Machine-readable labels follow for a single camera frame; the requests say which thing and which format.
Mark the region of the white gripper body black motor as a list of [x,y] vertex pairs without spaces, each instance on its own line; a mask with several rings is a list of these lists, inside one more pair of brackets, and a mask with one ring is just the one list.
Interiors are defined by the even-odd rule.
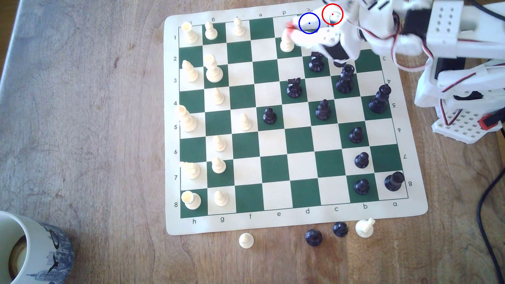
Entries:
[[392,47],[399,28],[396,7],[398,1],[355,1],[350,15],[340,28],[340,41],[333,47],[321,45],[321,52],[334,65],[355,61],[361,46],[367,42],[374,52],[381,54]]

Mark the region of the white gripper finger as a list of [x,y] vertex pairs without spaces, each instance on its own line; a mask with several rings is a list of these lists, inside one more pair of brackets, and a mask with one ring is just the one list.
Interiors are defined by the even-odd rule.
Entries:
[[355,1],[323,1],[319,8],[296,17],[296,28],[314,33],[320,28],[335,27],[349,17]]

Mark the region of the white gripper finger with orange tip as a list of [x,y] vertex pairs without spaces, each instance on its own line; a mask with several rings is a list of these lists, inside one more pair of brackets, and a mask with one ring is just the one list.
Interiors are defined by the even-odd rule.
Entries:
[[307,29],[316,29],[319,22],[301,22],[301,28],[298,22],[288,22],[288,36],[291,41],[302,48],[316,48],[319,45],[328,47],[335,46],[340,41],[339,27],[320,27],[318,31],[312,34],[307,34],[302,31]]

